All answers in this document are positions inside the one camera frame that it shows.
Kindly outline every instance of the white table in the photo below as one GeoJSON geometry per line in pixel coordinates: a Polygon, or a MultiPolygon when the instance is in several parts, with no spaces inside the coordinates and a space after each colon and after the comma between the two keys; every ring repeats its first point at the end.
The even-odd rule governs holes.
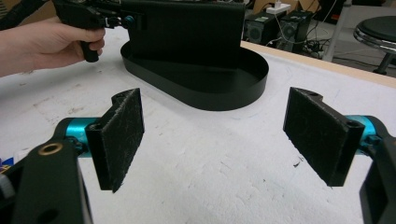
{"type": "Polygon", "coordinates": [[[61,119],[101,117],[111,96],[140,88],[146,132],[120,190],[99,190],[92,160],[79,159],[95,223],[362,223],[371,160],[356,156],[345,185],[327,187],[282,130],[289,89],[322,94],[344,115],[375,116],[396,135],[396,79],[242,43],[269,63],[264,94],[203,111],[128,73],[127,32],[106,32],[98,63],[0,78],[1,159],[46,142],[61,119]]]}

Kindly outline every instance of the black stool seat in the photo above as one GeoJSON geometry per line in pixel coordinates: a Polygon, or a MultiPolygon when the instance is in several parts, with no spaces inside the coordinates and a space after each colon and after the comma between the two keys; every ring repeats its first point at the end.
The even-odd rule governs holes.
{"type": "Polygon", "coordinates": [[[372,37],[396,42],[396,16],[371,18],[362,21],[357,27],[372,37]]]}
{"type": "Polygon", "coordinates": [[[375,17],[361,21],[353,36],[361,43],[385,51],[387,54],[375,73],[385,75],[389,63],[396,55],[396,16],[375,17]]]}

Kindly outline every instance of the finger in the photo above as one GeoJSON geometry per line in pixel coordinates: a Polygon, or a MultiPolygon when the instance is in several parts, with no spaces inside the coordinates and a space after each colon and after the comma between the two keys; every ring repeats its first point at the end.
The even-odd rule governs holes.
{"type": "Polygon", "coordinates": [[[105,28],[85,30],[65,25],[62,29],[61,36],[68,41],[82,40],[85,42],[95,42],[102,39],[105,33],[105,28]]]}
{"type": "Polygon", "coordinates": [[[35,69],[63,67],[84,61],[84,55],[78,42],[73,42],[56,53],[40,53],[35,56],[35,69]]]}
{"type": "Polygon", "coordinates": [[[90,44],[90,49],[91,50],[99,50],[99,49],[101,49],[104,46],[105,46],[105,40],[104,39],[100,39],[100,40],[98,40],[96,42],[92,42],[90,44]]]}
{"type": "Polygon", "coordinates": [[[102,50],[102,49],[99,49],[99,50],[97,50],[97,51],[98,51],[98,55],[101,56],[102,53],[103,53],[103,50],[102,50]]]}
{"type": "Polygon", "coordinates": [[[44,22],[52,22],[52,23],[61,23],[61,20],[59,20],[58,17],[51,17],[51,18],[48,18],[48,19],[43,20],[43,21],[44,22]]]}

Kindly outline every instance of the cable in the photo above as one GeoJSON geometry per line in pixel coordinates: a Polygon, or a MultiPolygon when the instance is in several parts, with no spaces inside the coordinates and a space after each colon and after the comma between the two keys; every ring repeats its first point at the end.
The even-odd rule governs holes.
{"type": "Polygon", "coordinates": [[[25,18],[32,15],[48,1],[49,0],[21,0],[0,20],[0,31],[18,26],[25,18]]]}
{"type": "Polygon", "coordinates": [[[273,44],[273,41],[278,41],[278,40],[280,40],[280,39],[282,39],[282,36],[280,36],[280,37],[278,37],[277,39],[273,39],[273,40],[270,40],[270,41],[268,41],[268,43],[265,45],[265,46],[268,46],[268,45],[272,45],[273,44]]]}
{"type": "MultiPolygon", "coordinates": [[[[320,3],[318,4],[317,9],[316,9],[315,12],[313,13],[312,18],[314,18],[314,17],[318,14],[319,9],[320,9],[320,3]]],[[[311,54],[311,56],[312,56],[312,53],[314,53],[314,54],[316,53],[316,54],[318,55],[318,57],[316,57],[316,58],[320,58],[320,57],[321,57],[320,52],[324,51],[324,50],[323,50],[323,46],[324,46],[324,44],[326,43],[326,42],[325,42],[324,44],[320,45],[320,41],[321,41],[321,40],[318,40],[318,38],[319,38],[319,37],[323,37],[323,36],[329,35],[329,32],[328,32],[327,30],[321,28],[321,29],[326,33],[326,35],[318,36],[318,24],[319,24],[319,21],[316,21],[314,27],[312,27],[312,28],[306,33],[306,36],[305,36],[305,43],[304,43],[304,49],[305,49],[305,51],[306,51],[306,52],[309,52],[309,53],[311,54]],[[310,38],[310,39],[308,39],[308,36],[309,36],[313,31],[315,31],[315,36],[312,37],[312,38],[310,38]]]]}
{"type": "Polygon", "coordinates": [[[330,32],[327,31],[326,29],[322,28],[322,27],[317,27],[316,29],[321,29],[321,30],[324,31],[324,33],[326,33],[326,34],[325,34],[325,35],[316,35],[315,38],[322,38],[322,37],[325,37],[325,36],[329,36],[329,35],[330,35],[330,32]]]}
{"type": "MultiPolygon", "coordinates": [[[[320,24],[323,24],[323,23],[327,20],[327,18],[329,17],[329,15],[330,15],[332,9],[334,8],[336,2],[337,2],[337,0],[334,0],[334,2],[333,2],[333,4],[332,4],[332,7],[330,8],[329,12],[327,13],[327,15],[326,15],[326,17],[323,19],[323,21],[320,22],[320,24]]],[[[318,13],[319,8],[320,8],[320,4],[318,5],[317,10],[315,11],[313,17],[315,17],[315,15],[318,13]]],[[[306,39],[307,41],[312,41],[312,40],[314,40],[314,41],[316,41],[316,43],[318,43],[318,33],[317,33],[318,26],[319,26],[319,21],[317,21],[316,24],[315,24],[315,26],[306,34],[306,38],[305,38],[305,39],[306,39]],[[311,38],[311,39],[308,40],[309,34],[310,34],[312,31],[314,31],[314,30],[315,30],[315,37],[313,37],[313,38],[311,38]]],[[[324,35],[324,36],[327,36],[327,35],[329,34],[329,32],[328,32],[327,30],[325,30],[325,29],[323,29],[323,28],[321,28],[321,29],[326,33],[326,35],[324,35]]],[[[317,46],[317,47],[315,48],[315,50],[313,50],[313,51],[314,51],[314,52],[324,51],[323,47],[325,46],[325,44],[326,44],[328,41],[330,41],[330,39],[326,39],[326,41],[325,41],[322,45],[320,45],[320,44],[318,43],[318,46],[317,46]]]]}
{"type": "Polygon", "coordinates": [[[326,41],[322,44],[321,48],[323,49],[323,47],[326,45],[327,42],[329,42],[330,45],[330,40],[332,40],[331,38],[326,39],[326,41]]]}
{"type": "MultiPolygon", "coordinates": [[[[320,5],[318,5],[316,11],[313,13],[312,18],[315,17],[315,15],[318,13],[319,8],[320,8],[320,5]]],[[[285,34],[283,33],[283,29],[282,29],[282,26],[281,26],[281,24],[280,24],[280,22],[279,22],[279,19],[278,19],[277,15],[275,16],[275,18],[276,18],[276,23],[277,23],[277,25],[278,25],[278,27],[279,27],[279,31],[280,31],[281,37],[269,41],[268,44],[271,44],[273,41],[277,41],[277,40],[280,40],[280,39],[283,39],[283,40],[285,40],[286,42],[289,42],[289,43],[291,43],[291,44],[304,44],[304,48],[309,49],[309,52],[314,52],[314,53],[316,53],[316,54],[318,55],[318,57],[320,58],[320,52],[321,52],[321,51],[324,51],[324,50],[323,50],[323,46],[324,46],[325,43],[326,43],[327,41],[329,41],[329,40],[326,39],[325,42],[324,42],[322,45],[320,45],[320,43],[317,41],[317,40],[318,40],[318,34],[317,34],[318,21],[316,22],[316,25],[306,34],[305,39],[304,39],[303,41],[293,42],[293,41],[290,41],[289,39],[287,39],[287,38],[285,37],[285,34]],[[316,47],[315,47],[314,49],[312,49],[312,48],[308,48],[308,47],[306,46],[306,43],[307,43],[307,41],[308,41],[308,36],[309,36],[309,34],[310,34],[312,31],[314,31],[314,30],[315,30],[315,37],[314,37],[313,39],[314,39],[314,41],[316,41],[315,44],[314,44],[316,47]]],[[[327,30],[325,30],[325,29],[323,29],[323,28],[321,28],[321,29],[326,33],[326,35],[329,34],[329,32],[328,32],[327,30]]]]}
{"type": "Polygon", "coordinates": [[[305,10],[305,11],[307,11],[309,8],[311,8],[313,5],[314,5],[314,2],[315,2],[316,0],[314,0],[314,1],[312,1],[311,2],[311,5],[309,5],[309,7],[305,10]]]}

